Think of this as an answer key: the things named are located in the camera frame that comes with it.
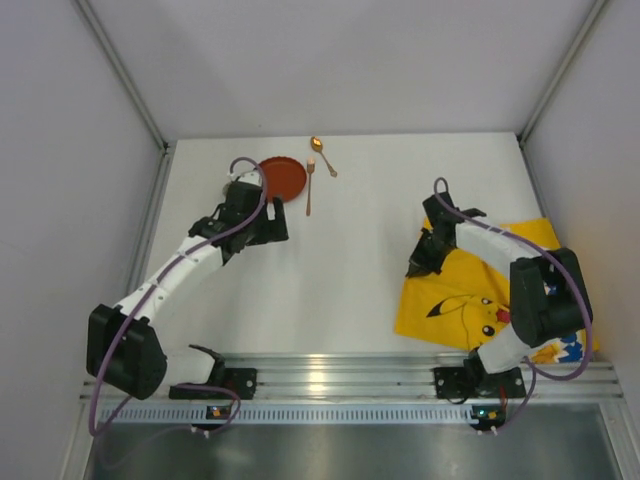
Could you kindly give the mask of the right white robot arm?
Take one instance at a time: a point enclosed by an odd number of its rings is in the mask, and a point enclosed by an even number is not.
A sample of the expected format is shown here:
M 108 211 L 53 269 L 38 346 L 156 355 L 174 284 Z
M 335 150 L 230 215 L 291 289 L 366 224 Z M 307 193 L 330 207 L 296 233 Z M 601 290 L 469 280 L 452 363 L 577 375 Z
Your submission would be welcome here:
M 437 371 L 439 392 L 521 397 L 523 360 L 575 362 L 569 376 L 581 375 L 594 352 L 592 309 L 577 255 L 549 224 L 492 225 L 446 192 L 423 207 L 395 330 L 467 352 L 461 366 Z

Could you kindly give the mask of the yellow Pikachu placemat cloth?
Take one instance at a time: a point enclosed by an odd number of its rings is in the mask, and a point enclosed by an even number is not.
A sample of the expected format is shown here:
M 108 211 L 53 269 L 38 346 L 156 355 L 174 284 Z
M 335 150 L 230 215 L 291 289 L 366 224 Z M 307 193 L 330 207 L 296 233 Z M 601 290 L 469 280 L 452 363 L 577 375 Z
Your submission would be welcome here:
M 503 224 L 513 233 L 550 249 L 561 245 L 551 223 L 538 218 Z M 510 323 L 506 278 L 477 257 L 454 250 L 442 273 L 406 277 L 395 320 L 395 333 L 465 351 L 487 343 Z M 530 356 L 534 363 L 581 362 L 586 333 L 554 340 Z

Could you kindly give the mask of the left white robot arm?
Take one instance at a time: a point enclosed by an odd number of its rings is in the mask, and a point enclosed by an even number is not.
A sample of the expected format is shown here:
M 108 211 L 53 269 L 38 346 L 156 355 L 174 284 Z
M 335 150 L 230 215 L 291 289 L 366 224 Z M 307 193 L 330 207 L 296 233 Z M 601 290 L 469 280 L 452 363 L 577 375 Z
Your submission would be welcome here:
M 138 400 L 167 386 L 171 397 L 210 391 L 224 383 L 225 360 L 213 349 L 172 344 L 170 333 L 189 325 L 180 314 L 196 288 L 248 246 L 283 242 L 283 203 L 267 213 L 261 169 L 236 175 L 214 213 L 197 220 L 159 270 L 115 306 L 98 305 L 88 320 L 86 369 L 96 380 Z

